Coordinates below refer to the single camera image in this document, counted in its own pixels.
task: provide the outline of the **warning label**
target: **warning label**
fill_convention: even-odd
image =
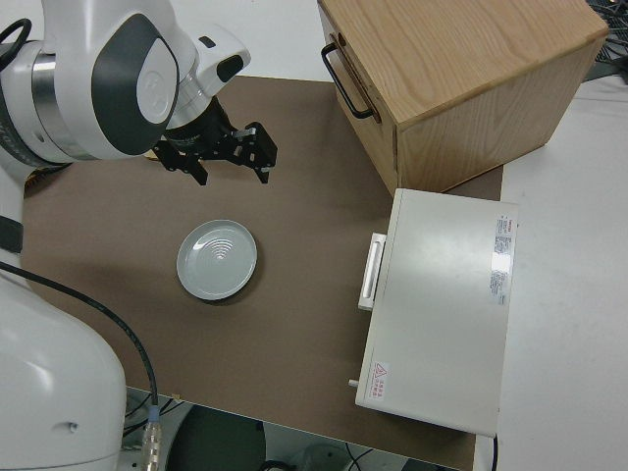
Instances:
[[[374,361],[371,365],[371,385],[369,387],[369,399],[384,400],[386,395],[386,382],[391,367],[388,363]]]

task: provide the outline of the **white handle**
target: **white handle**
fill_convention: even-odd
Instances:
[[[373,233],[371,236],[371,247],[369,248],[369,256],[366,259],[366,268],[364,269],[364,279],[362,280],[360,299],[357,303],[360,309],[367,311],[373,310],[375,290],[377,288],[377,280],[380,276],[380,266],[382,265],[385,242],[386,236],[383,234]]]

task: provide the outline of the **black metal handle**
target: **black metal handle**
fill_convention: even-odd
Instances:
[[[332,67],[332,64],[330,63],[329,59],[327,58],[329,53],[334,52],[337,49],[338,49],[338,47],[336,46],[336,44],[334,42],[332,42],[331,44],[328,44],[327,46],[325,46],[323,48],[323,50],[321,51],[321,57],[323,57],[323,64],[325,64],[325,67],[327,68],[328,72],[330,73],[330,76],[332,76],[332,80],[336,84],[336,87],[338,88],[338,91],[340,92],[340,95],[342,95],[342,98],[344,98],[344,102],[346,103],[346,106],[348,106],[349,111],[351,112],[351,114],[355,118],[357,118],[358,120],[363,120],[365,118],[369,118],[369,117],[373,116],[373,114],[374,114],[373,110],[371,108],[368,108],[368,109],[366,109],[364,111],[358,111],[358,109],[355,108],[355,105],[351,101],[351,98],[349,98],[349,95],[346,93],[346,90],[342,86],[342,83],[340,83],[340,79],[339,79],[338,75],[336,74],[336,71],[334,71],[334,68]]]

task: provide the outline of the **drawer handle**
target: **drawer handle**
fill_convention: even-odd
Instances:
[[[338,49],[338,47],[336,46],[336,44],[334,42],[332,42],[331,44],[328,44],[327,46],[325,46],[323,48],[323,50],[321,51],[321,56],[323,57],[323,64],[325,64],[325,67],[329,71],[330,76],[332,76],[332,80],[336,84],[336,87],[338,88],[338,91],[340,92],[340,95],[342,95],[342,98],[344,98],[344,102],[346,103],[346,106],[348,106],[349,111],[351,112],[351,114],[355,118],[357,118],[358,120],[364,120],[365,118],[369,118],[369,117],[373,116],[373,110],[371,108],[368,108],[368,109],[366,109],[364,111],[358,111],[358,109],[355,108],[355,105],[351,101],[351,98],[349,98],[349,95],[346,93],[346,90],[342,86],[342,83],[340,83],[339,77],[336,75],[336,72],[334,71],[334,68],[332,67],[332,64],[330,63],[329,59],[327,58],[327,56],[331,52],[334,52],[337,49]]]
[[[371,246],[369,248],[368,258],[366,259],[366,267],[364,268],[362,289],[360,290],[360,298],[357,302],[358,307],[365,311],[373,310],[373,305],[375,304],[375,290],[377,288],[377,281],[380,278],[380,267],[382,266],[385,243],[385,235],[373,233],[371,236]]]

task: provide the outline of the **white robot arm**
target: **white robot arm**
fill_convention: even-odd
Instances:
[[[154,150],[201,184],[201,159],[252,168],[265,183],[277,147],[263,127],[231,126],[215,94],[250,57],[218,26],[197,39],[168,0],[42,0],[0,44],[0,264],[18,266],[24,182],[34,168]],[[115,469],[125,378],[85,324],[0,271],[0,470]]]

